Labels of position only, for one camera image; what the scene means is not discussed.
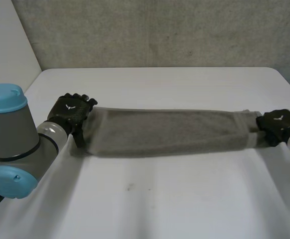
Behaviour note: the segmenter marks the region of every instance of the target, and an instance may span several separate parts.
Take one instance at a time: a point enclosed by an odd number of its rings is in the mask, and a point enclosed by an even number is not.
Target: blue joint cover
[[[0,113],[17,111],[27,105],[27,99],[20,86],[0,84]]]
[[[36,188],[38,181],[28,172],[0,165],[0,195],[6,198],[25,198]]]

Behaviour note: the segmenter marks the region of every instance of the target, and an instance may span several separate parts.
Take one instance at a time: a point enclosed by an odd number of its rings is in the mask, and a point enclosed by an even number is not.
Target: fabric
[[[83,126],[86,150],[100,157],[149,157],[266,146],[258,112],[94,107]]]

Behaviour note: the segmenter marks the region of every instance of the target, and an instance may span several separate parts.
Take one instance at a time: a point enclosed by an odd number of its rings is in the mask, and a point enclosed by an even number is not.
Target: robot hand
[[[47,121],[62,126],[68,135],[73,135],[78,148],[84,147],[82,125],[94,105],[97,105],[97,101],[89,100],[87,95],[66,93],[56,101]]]

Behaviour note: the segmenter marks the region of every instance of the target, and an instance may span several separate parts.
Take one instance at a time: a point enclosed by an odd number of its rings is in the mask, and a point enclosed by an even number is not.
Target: white tabletop
[[[53,69],[26,92],[36,125],[67,92],[111,108],[290,110],[270,68]],[[290,239],[290,152],[74,158],[68,145],[29,197],[0,204],[0,239],[74,238]]]

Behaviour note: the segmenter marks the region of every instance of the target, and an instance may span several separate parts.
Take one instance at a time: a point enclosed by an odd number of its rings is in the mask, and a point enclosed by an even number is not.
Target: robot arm
[[[19,86],[0,84],[0,195],[24,198],[36,188],[72,134],[84,146],[82,124],[93,106],[86,95],[61,96],[35,128]]]

